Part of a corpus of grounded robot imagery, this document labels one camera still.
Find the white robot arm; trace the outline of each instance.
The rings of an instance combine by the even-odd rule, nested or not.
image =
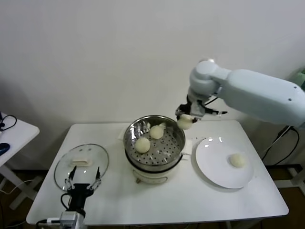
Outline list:
[[[249,70],[230,71],[213,60],[202,61],[192,70],[187,104],[176,110],[201,119],[221,114],[204,106],[215,95],[238,111],[261,121],[305,127],[305,93],[296,84]]]

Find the computer mouse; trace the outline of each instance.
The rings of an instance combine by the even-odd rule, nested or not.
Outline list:
[[[10,145],[8,143],[0,143],[0,156],[7,152],[10,149]]]

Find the metal steamer tray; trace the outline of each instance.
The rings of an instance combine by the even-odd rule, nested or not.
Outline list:
[[[150,127],[164,125],[164,135],[156,140],[150,137]],[[141,154],[135,150],[135,142],[140,137],[150,140],[151,147],[147,153]],[[161,173],[176,166],[182,159],[182,149],[185,145],[184,131],[177,123],[165,116],[150,115],[134,121],[124,135],[124,147],[127,159],[137,169],[147,173]]]

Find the glass lid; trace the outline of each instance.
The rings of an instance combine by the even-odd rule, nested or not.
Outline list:
[[[67,190],[65,179],[76,166],[73,183],[93,184],[97,172],[102,178],[109,165],[107,151],[96,144],[85,144],[71,149],[62,156],[54,171],[54,180],[61,190]]]

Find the round plate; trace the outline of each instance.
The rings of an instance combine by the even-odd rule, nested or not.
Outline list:
[[[246,164],[236,168],[229,162],[232,154],[242,154]],[[203,140],[196,149],[196,161],[212,182],[226,188],[241,188],[250,182],[254,170],[251,161],[244,152],[234,148],[221,137],[209,137]]]
[[[62,156],[54,171],[55,183],[61,190],[67,190],[65,179],[69,177],[70,172],[74,169],[74,165],[71,164],[73,159],[84,159],[89,164],[89,166],[85,167],[76,167],[72,181],[74,184],[92,184],[95,181],[98,168],[102,177],[109,165],[108,153],[102,146],[85,144],[71,149]]]

